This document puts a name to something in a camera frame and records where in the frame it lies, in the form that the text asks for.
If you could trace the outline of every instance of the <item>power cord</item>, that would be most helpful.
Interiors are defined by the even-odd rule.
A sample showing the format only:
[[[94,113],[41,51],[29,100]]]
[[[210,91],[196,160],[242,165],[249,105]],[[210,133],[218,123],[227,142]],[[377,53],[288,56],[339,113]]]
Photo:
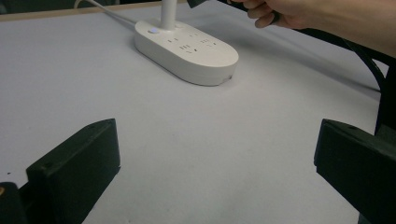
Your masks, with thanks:
[[[89,3],[93,4],[94,6],[101,8],[102,10],[105,11],[105,13],[107,13],[110,16],[116,17],[118,19],[122,19],[124,21],[128,21],[128,22],[133,23],[133,24],[137,23],[137,21],[135,21],[135,20],[133,20],[131,18],[125,17],[125,16],[123,16],[123,15],[117,13],[117,12],[114,12],[113,10],[110,10],[107,7],[104,7],[104,6],[100,5],[99,3],[95,2],[94,0],[77,0],[75,2],[75,4],[74,4],[74,8],[78,8],[79,3],[82,2],[82,1],[89,2]]]

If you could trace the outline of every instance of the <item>black object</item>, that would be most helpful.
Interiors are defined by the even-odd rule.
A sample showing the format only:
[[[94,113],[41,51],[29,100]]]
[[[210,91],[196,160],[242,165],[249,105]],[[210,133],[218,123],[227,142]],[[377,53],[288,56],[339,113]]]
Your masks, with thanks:
[[[388,65],[388,74],[385,78],[384,88],[381,90],[376,133],[381,125],[396,130],[396,60],[394,59],[394,62],[388,63]]]
[[[273,18],[273,20],[272,20],[271,23],[270,23],[271,25],[274,24],[274,23],[276,23],[277,21],[280,20],[280,14],[279,14],[279,12],[273,11],[273,13],[274,13],[274,18]]]
[[[368,221],[396,223],[396,132],[383,125],[376,136],[323,120],[315,162],[322,175]]]
[[[198,7],[205,1],[206,0],[187,0],[187,3],[189,4],[190,8],[193,8],[193,7]]]
[[[116,121],[88,125],[27,168],[29,181],[19,190],[20,200],[16,187],[1,185],[13,194],[0,195],[0,207],[13,201],[23,209],[16,205],[0,213],[0,223],[82,223],[119,169]],[[14,221],[23,213],[27,222]]]

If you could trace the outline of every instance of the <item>white stand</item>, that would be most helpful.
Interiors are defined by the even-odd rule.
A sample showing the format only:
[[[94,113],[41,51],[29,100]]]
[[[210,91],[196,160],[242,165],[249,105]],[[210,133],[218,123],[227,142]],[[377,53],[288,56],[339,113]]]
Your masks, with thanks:
[[[177,0],[163,0],[161,20],[139,21],[136,48],[177,77],[218,86],[233,76],[238,53],[230,45],[176,21]]]

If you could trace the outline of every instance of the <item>white table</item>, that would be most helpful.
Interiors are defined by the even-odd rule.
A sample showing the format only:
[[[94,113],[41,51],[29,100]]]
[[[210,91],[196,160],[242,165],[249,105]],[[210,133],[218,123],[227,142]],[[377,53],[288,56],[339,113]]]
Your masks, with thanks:
[[[235,47],[232,80],[178,79],[104,13],[0,22],[0,181],[21,187],[27,166],[115,118],[121,169],[84,223],[357,223],[313,159],[322,119],[374,132],[379,93],[359,58],[218,2],[177,19]]]

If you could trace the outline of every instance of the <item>hand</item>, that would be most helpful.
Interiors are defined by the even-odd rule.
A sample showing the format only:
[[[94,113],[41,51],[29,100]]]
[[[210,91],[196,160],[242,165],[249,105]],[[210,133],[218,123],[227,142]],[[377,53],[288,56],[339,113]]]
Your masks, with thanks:
[[[257,19],[255,26],[263,28],[270,25],[275,17],[274,11],[280,13],[275,25],[290,29],[308,28],[306,0],[233,0],[241,2],[248,9],[247,15]]]

